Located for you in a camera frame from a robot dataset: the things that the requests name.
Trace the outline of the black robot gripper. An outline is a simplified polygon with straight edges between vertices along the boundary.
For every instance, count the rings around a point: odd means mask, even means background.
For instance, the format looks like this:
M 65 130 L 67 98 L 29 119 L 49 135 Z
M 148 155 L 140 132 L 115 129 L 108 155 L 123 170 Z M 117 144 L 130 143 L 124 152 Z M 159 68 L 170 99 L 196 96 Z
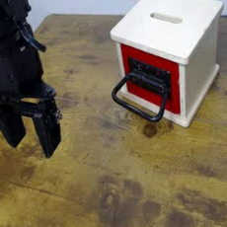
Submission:
M 24 38 L 0 40 L 0 131 L 16 148 L 26 135 L 22 116 L 33 123 L 46 158 L 61 142 L 61 111 L 54 89 L 42 80 L 40 56 Z

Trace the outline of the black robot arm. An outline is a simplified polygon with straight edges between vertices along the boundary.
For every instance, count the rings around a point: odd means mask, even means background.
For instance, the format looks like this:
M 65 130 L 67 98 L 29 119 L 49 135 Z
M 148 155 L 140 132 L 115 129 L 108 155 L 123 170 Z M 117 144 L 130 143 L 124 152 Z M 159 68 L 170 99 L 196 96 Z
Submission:
M 61 113 L 55 90 L 42 80 L 46 46 L 34 38 L 29 0 L 0 0 L 0 131 L 14 148 L 25 137 L 24 117 L 34 125 L 44 155 L 61 142 Z

